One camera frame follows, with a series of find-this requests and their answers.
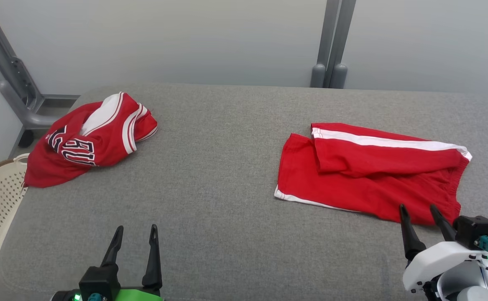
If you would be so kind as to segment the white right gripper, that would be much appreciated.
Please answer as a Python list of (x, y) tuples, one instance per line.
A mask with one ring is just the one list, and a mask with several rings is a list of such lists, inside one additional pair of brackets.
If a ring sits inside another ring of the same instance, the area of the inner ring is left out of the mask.
[(459, 293), (472, 286), (484, 288), (482, 256), (485, 252), (470, 250), (454, 242), (457, 231), (435, 204), (431, 204), (430, 212), (445, 242), (426, 250), (426, 245), (416, 235), (406, 206), (399, 206), (404, 253), (407, 261), (411, 262), (403, 273), (405, 290), (419, 291), (425, 283), (436, 277), (439, 278), (439, 295)]

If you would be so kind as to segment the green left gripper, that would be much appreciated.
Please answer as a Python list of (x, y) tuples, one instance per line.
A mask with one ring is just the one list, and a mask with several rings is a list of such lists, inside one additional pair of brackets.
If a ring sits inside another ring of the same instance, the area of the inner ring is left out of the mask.
[[(121, 249), (122, 237), (124, 227), (120, 225), (117, 227), (114, 236), (108, 246), (108, 249), (103, 257), (101, 267), (116, 265), (118, 252)], [(161, 257), (160, 246), (158, 242), (158, 228), (156, 224), (152, 224), (149, 236), (149, 257), (148, 265), (146, 267), (145, 275), (142, 278), (142, 286), (144, 289), (161, 289), (162, 288), (162, 271), (161, 271)], [(106, 296), (100, 293), (92, 293), (83, 297), (80, 289), (57, 291), (52, 301), (110, 301)], [(114, 301), (163, 301), (157, 293), (147, 293), (139, 289), (121, 289)]]

